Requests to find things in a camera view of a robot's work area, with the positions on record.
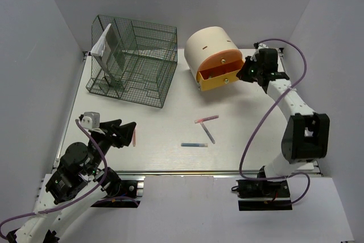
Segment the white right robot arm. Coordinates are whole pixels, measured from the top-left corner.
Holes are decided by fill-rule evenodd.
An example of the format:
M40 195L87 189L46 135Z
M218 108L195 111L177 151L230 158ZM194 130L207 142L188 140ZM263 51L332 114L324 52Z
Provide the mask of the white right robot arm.
M274 108L284 115L287 126L281 141L281 152L262 167L257 179L257 191L265 197L278 189L283 181L301 166L324 158L328 152L330 119L309 107L296 91L285 72L278 70L278 50L257 44L253 56L248 56L237 77L257 83L271 99Z

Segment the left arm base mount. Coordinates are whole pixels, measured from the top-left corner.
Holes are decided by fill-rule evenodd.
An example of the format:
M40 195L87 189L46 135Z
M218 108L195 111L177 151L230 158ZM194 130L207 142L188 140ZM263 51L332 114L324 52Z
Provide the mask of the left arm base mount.
M143 196L144 176L121 176L121 183L106 197L92 205L94 208L138 208Z

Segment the orange highlighter pen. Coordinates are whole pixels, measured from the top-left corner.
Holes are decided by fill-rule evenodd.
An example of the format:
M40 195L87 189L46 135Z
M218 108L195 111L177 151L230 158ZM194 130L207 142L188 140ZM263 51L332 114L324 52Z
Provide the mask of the orange highlighter pen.
M132 135L132 146L135 147L136 146L136 130L133 131L133 135Z

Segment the pink purple highlighter pen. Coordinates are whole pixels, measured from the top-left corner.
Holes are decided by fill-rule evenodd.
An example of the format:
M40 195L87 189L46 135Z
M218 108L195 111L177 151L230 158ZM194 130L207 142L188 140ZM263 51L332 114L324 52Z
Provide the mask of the pink purple highlighter pen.
M206 121L215 120L218 118L219 118L219 115L209 116L209 117L197 119L197 120L195 120L195 123L202 123L202 122L206 122Z

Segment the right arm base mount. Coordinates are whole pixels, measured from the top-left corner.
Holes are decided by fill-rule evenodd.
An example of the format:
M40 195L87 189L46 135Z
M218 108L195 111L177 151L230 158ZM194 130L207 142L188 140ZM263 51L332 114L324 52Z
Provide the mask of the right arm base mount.
M239 211L290 211L291 194L286 180L279 182L240 179L231 188Z

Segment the round drawer organizer box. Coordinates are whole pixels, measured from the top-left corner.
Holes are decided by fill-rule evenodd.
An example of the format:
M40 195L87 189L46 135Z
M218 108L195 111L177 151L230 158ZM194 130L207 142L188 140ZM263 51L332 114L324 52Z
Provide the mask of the round drawer organizer box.
M238 81L244 65L242 52L218 26L198 30L184 48L184 57L201 91Z

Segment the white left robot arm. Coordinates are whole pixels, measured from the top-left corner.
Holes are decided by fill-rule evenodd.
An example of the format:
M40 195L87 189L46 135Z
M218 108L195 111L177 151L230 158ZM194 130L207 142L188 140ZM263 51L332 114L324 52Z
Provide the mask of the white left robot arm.
M100 122L98 113L86 112L75 120L89 142L75 142L60 158L56 171L45 184L45 192L27 221L2 234L7 242L58 242L68 227L88 208L103 203L129 200L135 205L137 191L132 180L122 180L107 165L111 147L127 147L133 140L135 122L120 119Z

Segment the Canon manual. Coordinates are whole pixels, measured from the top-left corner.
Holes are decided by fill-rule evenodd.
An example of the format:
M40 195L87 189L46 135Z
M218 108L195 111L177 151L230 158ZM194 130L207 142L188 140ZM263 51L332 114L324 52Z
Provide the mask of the Canon manual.
M91 55L103 70L107 83L115 89L123 90L122 72L126 59L122 41L115 34L111 23L107 25L93 46Z

